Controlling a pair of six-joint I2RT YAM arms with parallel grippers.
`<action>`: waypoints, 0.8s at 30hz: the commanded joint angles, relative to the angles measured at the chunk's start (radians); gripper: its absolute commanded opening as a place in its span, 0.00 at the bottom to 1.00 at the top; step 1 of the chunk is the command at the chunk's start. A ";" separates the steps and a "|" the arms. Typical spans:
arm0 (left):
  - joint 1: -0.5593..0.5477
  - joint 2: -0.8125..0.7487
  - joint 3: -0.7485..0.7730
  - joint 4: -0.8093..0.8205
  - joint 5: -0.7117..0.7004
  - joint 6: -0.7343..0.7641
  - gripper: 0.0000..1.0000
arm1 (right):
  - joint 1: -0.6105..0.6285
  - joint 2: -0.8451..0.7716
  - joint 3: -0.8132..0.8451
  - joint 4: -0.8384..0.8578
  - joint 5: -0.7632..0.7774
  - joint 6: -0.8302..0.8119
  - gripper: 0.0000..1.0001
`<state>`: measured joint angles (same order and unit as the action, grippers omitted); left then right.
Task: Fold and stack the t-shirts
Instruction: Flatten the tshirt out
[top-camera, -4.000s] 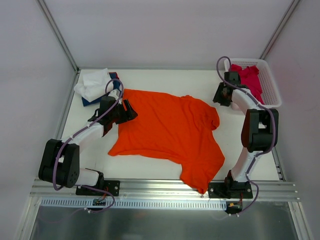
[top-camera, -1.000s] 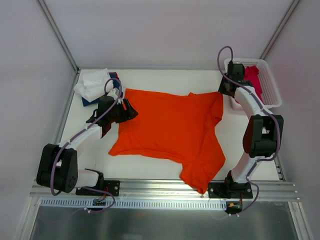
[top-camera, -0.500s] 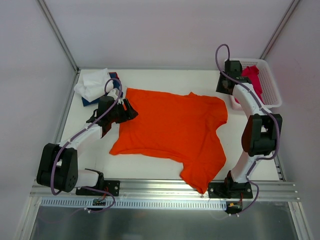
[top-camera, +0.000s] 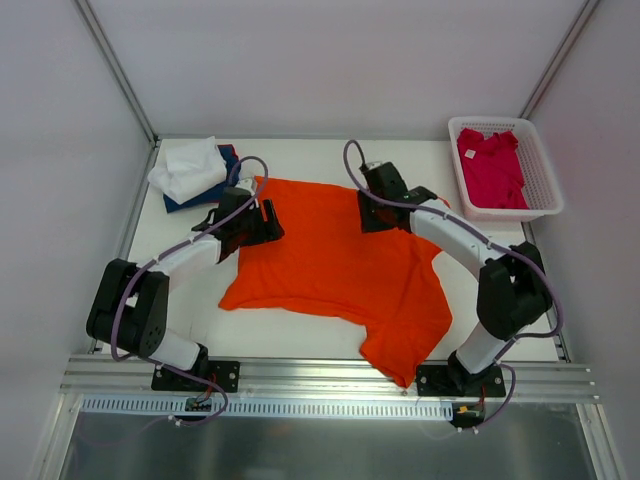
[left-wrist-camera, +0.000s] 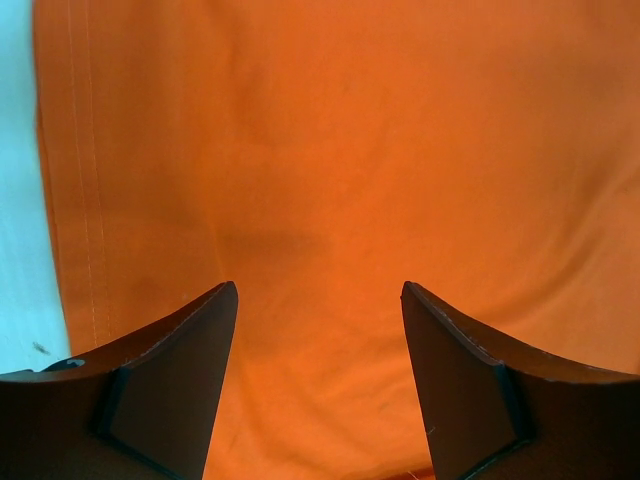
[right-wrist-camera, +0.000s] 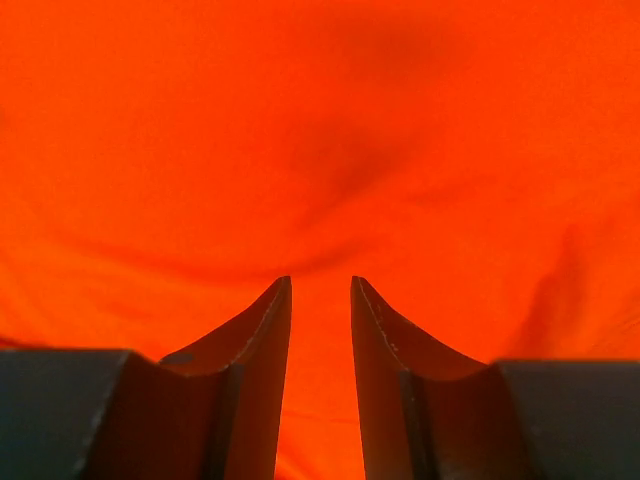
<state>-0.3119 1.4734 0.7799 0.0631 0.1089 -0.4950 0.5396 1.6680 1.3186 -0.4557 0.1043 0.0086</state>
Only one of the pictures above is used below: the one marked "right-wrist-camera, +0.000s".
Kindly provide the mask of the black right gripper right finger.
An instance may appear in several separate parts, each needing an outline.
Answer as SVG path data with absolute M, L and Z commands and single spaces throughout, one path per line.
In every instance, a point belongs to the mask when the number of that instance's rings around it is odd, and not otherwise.
M 365 475 L 490 479 L 491 370 L 351 282 L 351 332 Z

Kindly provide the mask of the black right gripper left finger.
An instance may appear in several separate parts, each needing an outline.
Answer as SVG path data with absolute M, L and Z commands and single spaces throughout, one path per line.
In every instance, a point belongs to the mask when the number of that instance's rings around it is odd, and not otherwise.
M 292 318 L 292 281 L 276 279 L 246 310 L 160 364 L 220 380 L 205 479 L 272 479 Z

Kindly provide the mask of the orange t-shirt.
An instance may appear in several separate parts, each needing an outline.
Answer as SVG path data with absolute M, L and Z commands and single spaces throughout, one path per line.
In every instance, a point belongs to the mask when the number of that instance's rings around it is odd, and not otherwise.
M 1 342 L 158 359 L 276 278 L 276 475 L 364 475 L 350 283 L 462 353 L 639 356 L 635 1 L 5 1 Z

